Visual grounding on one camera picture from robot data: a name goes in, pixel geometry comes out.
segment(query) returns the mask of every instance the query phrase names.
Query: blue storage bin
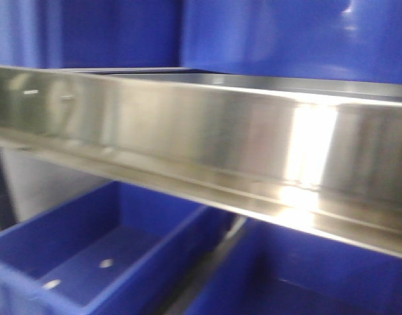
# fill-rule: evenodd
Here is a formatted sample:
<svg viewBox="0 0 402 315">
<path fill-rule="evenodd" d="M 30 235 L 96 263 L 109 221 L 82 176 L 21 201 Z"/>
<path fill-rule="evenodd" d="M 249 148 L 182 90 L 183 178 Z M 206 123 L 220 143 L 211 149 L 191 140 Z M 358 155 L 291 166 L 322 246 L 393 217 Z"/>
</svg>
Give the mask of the blue storage bin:
<svg viewBox="0 0 402 315">
<path fill-rule="evenodd" d="M 402 259 L 251 220 L 185 315 L 402 315 Z"/>
<path fill-rule="evenodd" d="M 0 233 L 0 315 L 146 314 L 231 214 L 111 182 Z"/>
</svg>

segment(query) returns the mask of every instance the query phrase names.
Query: blue plastic surface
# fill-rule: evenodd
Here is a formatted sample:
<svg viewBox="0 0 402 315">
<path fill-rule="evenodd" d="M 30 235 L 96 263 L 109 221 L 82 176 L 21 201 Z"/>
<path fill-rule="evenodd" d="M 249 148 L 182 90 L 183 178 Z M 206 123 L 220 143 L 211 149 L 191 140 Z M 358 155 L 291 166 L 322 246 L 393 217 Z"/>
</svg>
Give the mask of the blue plastic surface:
<svg viewBox="0 0 402 315">
<path fill-rule="evenodd" d="M 185 315 L 402 315 L 402 260 L 251 220 Z"/>
<path fill-rule="evenodd" d="M 0 0 L 0 64 L 179 65 L 182 1 Z"/>
<path fill-rule="evenodd" d="M 402 0 L 186 0 L 181 65 L 402 83 Z"/>
<path fill-rule="evenodd" d="M 0 315 L 147 314 L 218 244 L 229 216 L 107 184 L 0 233 Z"/>
</svg>

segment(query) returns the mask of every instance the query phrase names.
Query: hole in bin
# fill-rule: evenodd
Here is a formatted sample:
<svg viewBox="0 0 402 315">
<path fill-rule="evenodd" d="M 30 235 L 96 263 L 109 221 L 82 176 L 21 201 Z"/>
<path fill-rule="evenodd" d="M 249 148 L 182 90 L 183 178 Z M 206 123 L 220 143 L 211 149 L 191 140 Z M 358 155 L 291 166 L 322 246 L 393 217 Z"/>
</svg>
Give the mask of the hole in bin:
<svg viewBox="0 0 402 315">
<path fill-rule="evenodd" d="M 59 279 L 55 279 L 55 280 L 51 280 L 50 282 L 45 283 L 42 288 L 46 289 L 46 290 L 50 290 L 53 289 L 54 287 L 56 287 L 57 285 L 59 285 L 61 283 L 61 280 Z"/>
<path fill-rule="evenodd" d="M 112 258 L 105 259 L 100 262 L 99 267 L 100 268 L 109 268 L 114 264 L 114 260 Z"/>
</svg>

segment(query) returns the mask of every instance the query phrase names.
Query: stainless steel shelf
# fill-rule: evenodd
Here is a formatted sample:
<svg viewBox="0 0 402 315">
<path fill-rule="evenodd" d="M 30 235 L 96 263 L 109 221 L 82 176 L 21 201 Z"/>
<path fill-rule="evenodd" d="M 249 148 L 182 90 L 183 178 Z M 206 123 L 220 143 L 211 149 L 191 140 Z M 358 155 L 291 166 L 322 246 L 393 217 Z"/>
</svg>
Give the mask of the stainless steel shelf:
<svg viewBox="0 0 402 315">
<path fill-rule="evenodd" d="M 0 67 L 0 146 L 402 257 L 401 85 L 174 75 Z"/>
</svg>

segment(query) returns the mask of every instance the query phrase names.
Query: shelf lip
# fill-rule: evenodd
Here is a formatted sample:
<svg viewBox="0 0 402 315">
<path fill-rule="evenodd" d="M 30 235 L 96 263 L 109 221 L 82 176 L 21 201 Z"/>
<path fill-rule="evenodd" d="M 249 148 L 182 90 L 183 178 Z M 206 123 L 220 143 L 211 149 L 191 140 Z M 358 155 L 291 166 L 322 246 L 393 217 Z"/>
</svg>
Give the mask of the shelf lip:
<svg viewBox="0 0 402 315">
<path fill-rule="evenodd" d="M 173 81 L 182 83 L 199 83 L 227 87 L 244 87 L 258 90 L 313 93 L 320 95 L 338 95 L 359 98 L 389 99 L 402 101 L 402 85 L 360 81 L 340 81 L 327 79 L 303 79 L 294 77 L 264 77 L 258 75 L 238 75 L 226 73 L 189 72 L 145 72 L 140 68 L 115 69 L 112 72 L 93 72 L 130 79 L 155 79 L 156 81 Z"/>
<path fill-rule="evenodd" d="M 103 74 L 103 75 L 116 75 L 116 74 L 191 74 L 191 73 L 204 73 L 202 70 L 195 70 L 186 67 L 141 67 L 141 68 L 62 68 L 53 69 L 61 72 L 71 72 L 79 74 Z"/>
<path fill-rule="evenodd" d="M 3 67 L 0 146 L 402 258 L 396 99 Z"/>
</svg>

